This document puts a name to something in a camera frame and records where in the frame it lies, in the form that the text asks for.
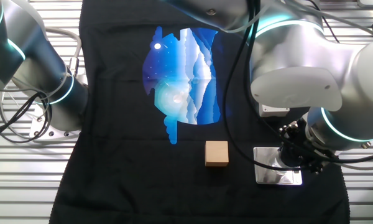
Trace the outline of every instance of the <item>fabric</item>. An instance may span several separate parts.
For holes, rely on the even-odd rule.
[[[162,93],[150,89],[160,82],[147,81],[151,65],[166,67],[147,61],[155,41],[160,41],[159,26],[163,38],[173,34],[179,41],[181,30],[190,28],[187,32],[193,36],[184,38],[188,36],[188,43],[196,40],[196,62],[204,57],[199,66],[180,70],[187,77],[182,88],[197,90],[198,81],[204,80],[200,75],[209,74],[212,81],[205,83],[204,96],[194,92],[170,98],[186,102],[176,108],[184,111],[182,116],[166,111],[166,100],[158,100]],[[205,141],[228,140],[222,115],[216,114],[241,38],[215,32],[210,43],[213,31],[198,28],[214,30],[157,0],[83,1],[80,34],[90,98],[50,223],[349,223],[348,196],[337,166],[327,166],[319,175],[304,172],[302,186],[257,185],[254,165],[229,145],[227,167],[205,167]],[[178,49],[187,54],[190,48]],[[168,72],[162,67],[158,71]],[[239,147],[252,157],[253,147],[280,143],[249,111],[242,77],[240,63],[229,90],[227,116]],[[197,108],[199,113],[191,113]],[[295,110],[274,125],[304,111]],[[176,143],[168,133],[175,130],[174,120]]]

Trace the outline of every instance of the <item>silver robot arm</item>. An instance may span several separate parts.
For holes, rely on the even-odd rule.
[[[224,31],[248,23],[246,0],[164,1]],[[287,2],[261,1],[262,9],[272,5],[260,17],[251,57],[252,96],[263,105],[278,108],[311,107],[302,132],[315,149],[370,146],[373,43],[330,42],[320,16],[296,10]],[[308,1],[298,2],[314,8]]]
[[[38,12],[25,0],[0,0],[0,90],[16,77],[21,89],[27,83],[50,93],[52,126],[61,131],[81,128],[88,90],[71,74],[47,40]]]

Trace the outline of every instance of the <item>bolt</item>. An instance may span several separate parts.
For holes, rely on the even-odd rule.
[[[364,149],[368,149],[371,146],[372,146],[371,142],[365,142],[364,144],[362,144],[362,148],[364,148]]]
[[[209,15],[209,16],[213,16],[213,15],[215,15],[217,12],[216,12],[216,10],[215,9],[209,9],[209,10],[207,10],[207,15]]]

